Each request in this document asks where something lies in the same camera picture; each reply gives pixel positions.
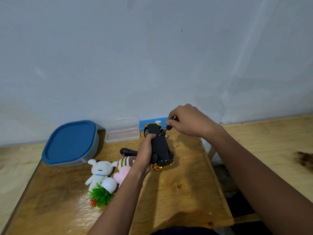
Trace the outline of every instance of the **wooden surface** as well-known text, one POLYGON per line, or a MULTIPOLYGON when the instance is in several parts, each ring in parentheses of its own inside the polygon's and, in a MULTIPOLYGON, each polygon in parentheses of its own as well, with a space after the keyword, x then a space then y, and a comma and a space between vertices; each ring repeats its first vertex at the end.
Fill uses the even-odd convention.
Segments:
POLYGON ((227 125, 224 128, 313 202, 313 170, 302 166, 296 154, 297 151, 313 153, 313 115, 227 125))
POLYGON ((0 148, 0 232, 31 178, 45 144, 0 148))
MULTIPOLYGON (((174 129, 167 134, 174 164, 152 171, 144 180, 130 234, 149 234, 172 225, 232 225, 233 218, 200 138, 174 129)), ((117 161, 120 148, 137 150, 143 138, 106 144, 100 132, 96 159, 117 161)), ((6 234, 86 234, 103 211, 89 207, 84 182, 90 176, 88 164, 62 168, 41 162, 6 234)))

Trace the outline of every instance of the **black screwdriver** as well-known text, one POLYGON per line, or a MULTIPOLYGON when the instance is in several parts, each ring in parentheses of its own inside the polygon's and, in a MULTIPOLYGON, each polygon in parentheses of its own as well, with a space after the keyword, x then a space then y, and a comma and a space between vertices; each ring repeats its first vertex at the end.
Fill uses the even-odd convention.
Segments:
MULTIPOLYGON (((173 118, 173 120, 176 120, 176 121, 178 121, 178 122, 179 122, 179 120, 178 120, 177 116, 175 116, 175 117, 173 118)), ((166 126, 166 129, 165 129, 165 130, 163 130, 163 131, 162 131, 162 133, 160 133, 160 135, 159 135, 159 136, 162 136, 162 135, 164 136, 164 135, 165 135, 165 131, 166 131, 166 130, 171 130, 171 129, 172 129, 172 126, 167 125, 167 126, 166 126)))

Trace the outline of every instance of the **clear plastic box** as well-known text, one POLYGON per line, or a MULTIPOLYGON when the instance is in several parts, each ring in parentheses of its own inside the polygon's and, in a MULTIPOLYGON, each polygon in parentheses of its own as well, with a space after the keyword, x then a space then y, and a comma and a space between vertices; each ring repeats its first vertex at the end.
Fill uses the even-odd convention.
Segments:
POLYGON ((106 143, 134 140, 140 138, 139 118, 111 120, 105 122, 106 143))

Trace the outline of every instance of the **wooden tabletop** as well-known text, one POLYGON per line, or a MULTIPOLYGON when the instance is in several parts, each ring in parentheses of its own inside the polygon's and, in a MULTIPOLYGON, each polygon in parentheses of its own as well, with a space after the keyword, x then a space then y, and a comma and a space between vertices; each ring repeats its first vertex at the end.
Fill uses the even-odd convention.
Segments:
MULTIPOLYGON (((139 140, 106 144, 104 134, 99 132, 96 160, 117 161, 122 147, 137 150, 144 138, 142 134, 139 140)), ((151 171, 145 178, 130 234, 149 234, 172 225, 232 225, 233 217, 200 138, 174 129, 167 135, 174 164, 151 171)), ((86 234, 104 210, 89 206, 84 183, 90 176, 88 164, 63 168, 40 162, 6 234, 86 234)))
POLYGON ((298 151, 313 153, 313 115, 224 126, 226 131, 281 178, 313 202, 313 165, 298 151))

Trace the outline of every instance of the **person's right hand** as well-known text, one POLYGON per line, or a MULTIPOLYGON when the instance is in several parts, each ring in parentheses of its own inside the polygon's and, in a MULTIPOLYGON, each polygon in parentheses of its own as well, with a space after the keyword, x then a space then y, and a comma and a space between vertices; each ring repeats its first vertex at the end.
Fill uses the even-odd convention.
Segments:
POLYGON ((178 132, 201 138, 207 138, 221 128, 219 124, 190 104, 178 106, 172 110, 166 124, 174 127, 178 132))

